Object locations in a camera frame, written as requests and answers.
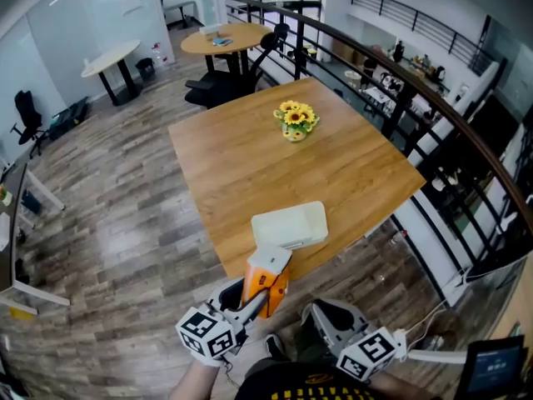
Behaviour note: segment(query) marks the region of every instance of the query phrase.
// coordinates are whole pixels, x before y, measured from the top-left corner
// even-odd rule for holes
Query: round table
[[[201,32],[195,32],[182,41],[182,51],[187,53],[195,53],[197,55],[204,55],[206,57],[207,69],[214,71],[213,55],[222,55],[233,53],[237,61],[237,52],[241,53],[242,74],[248,72],[248,54],[247,49],[258,46],[263,36],[271,33],[269,27],[265,27],[260,23],[238,22],[227,23],[220,27],[218,37],[230,38],[233,42],[226,46],[215,46],[212,43],[212,35],[208,36]]]
[[[131,40],[131,42],[125,42],[120,46],[116,46],[115,48],[97,57],[82,71],[83,78],[90,77],[95,74],[100,76],[103,86],[106,88],[113,105],[116,107],[125,103],[129,103],[141,93],[142,84],[134,83],[132,76],[127,69],[126,63],[124,62],[124,58],[137,49],[140,44],[141,40]],[[111,89],[111,86],[109,86],[106,76],[103,74],[104,70],[110,68],[111,65],[115,63],[118,65],[118,69],[120,70],[122,77],[124,78],[124,82],[126,83],[126,88],[118,92],[116,95]]]

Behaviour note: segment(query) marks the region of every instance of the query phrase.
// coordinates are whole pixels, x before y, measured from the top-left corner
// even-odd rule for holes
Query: bottle
[[[167,62],[167,58],[162,55],[161,44],[159,42],[154,43],[152,47],[152,59],[155,67],[161,67]]]
[[[406,235],[407,235],[407,230],[401,230],[391,237],[391,239],[389,240],[389,243],[392,245],[397,244]]]

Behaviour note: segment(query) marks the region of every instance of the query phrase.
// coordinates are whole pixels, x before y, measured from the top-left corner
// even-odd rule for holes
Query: table top
[[[111,65],[124,59],[127,55],[137,49],[140,44],[141,40],[131,40],[131,42],[125,42],[120,46],[108,50],[97,57],[83,70],[82,77],[89,77],[101,73],[103,70],[111,67]]]
[[[293,99],[321,121],[302,142],[281,135],[272,112]],[[388,218],[425,181],[365,118],[314,78],[253,93],[169,127],[177,159],[230,278],[256,249],[251,218],[324,203],[326,241],[294,251],[304,276]]]
[[[379,103],[388,103],[389,101],[391,101],[391,99],[387,95],[385,95],[385,93],[383,93],[381,90],[379,90],[377,87],[369,87],[364,92],[369,97],[373,98]]]
[[[214,46],[212,38],[207,38],[201,32],[195,32],[182,41],[182,51],[200,55],[220,55],[233,53],[258,46],[263,36],[271,33],[269,27],[260,23],[238,22],[226,23],[221,26],[219,36],[230,38],[232,43],[227,46]]]
[[[178,3],[178,4],[173,4],[172,6],[165,7],[163,9],[164,10],[173,10],[173,9],[183,8],[183,6],[186,6],[187,4],[193,4],[193,3],[195,3],[194,0],[189,0],[188,2],[181,2],[181,3]]]
[[[18,206],[22,196],[22,183],[26,174],[27,165],[14,166],[7,172],[3,179],[6,189],[13,195],[9,206],[0,202],[0,213],[9,215],[9,238],[11,241],[0,252],[0,292],[12,285],[12,275],[14,273],[14,259],[16,244],[13,241],[17,236],[15,219],[17,218]]]

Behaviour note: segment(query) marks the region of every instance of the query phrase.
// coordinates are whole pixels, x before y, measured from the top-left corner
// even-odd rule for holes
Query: black shirt
[[[280,363],[252,374],[235,400],[380,400],[379,393],[330,366]]]

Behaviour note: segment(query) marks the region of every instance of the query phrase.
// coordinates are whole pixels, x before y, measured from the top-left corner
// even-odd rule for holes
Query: white round table
[[[95,74],[100,76],[103,86],[106,88],[113,105],[116,107],[125,103],[129,103],[141,93],[142,84],[134,83],[132,76],[127,69],[126,63],[124,62],[124,58],[137,49],[140,44],[141,40],[131,40],[131,42],[125,42],[120,46],[116,46],[115,48],[97,57],[82,71],[83,78],[90,77]],[[118,69],[120,70],[122,77],[124,78],[124,82],[126,83],[126,87],[116,95],[111,89],[111,86],[109,86],[106,76],[103,74],[104,70],[110,68],[111,65],[115,63],[118,65]]]

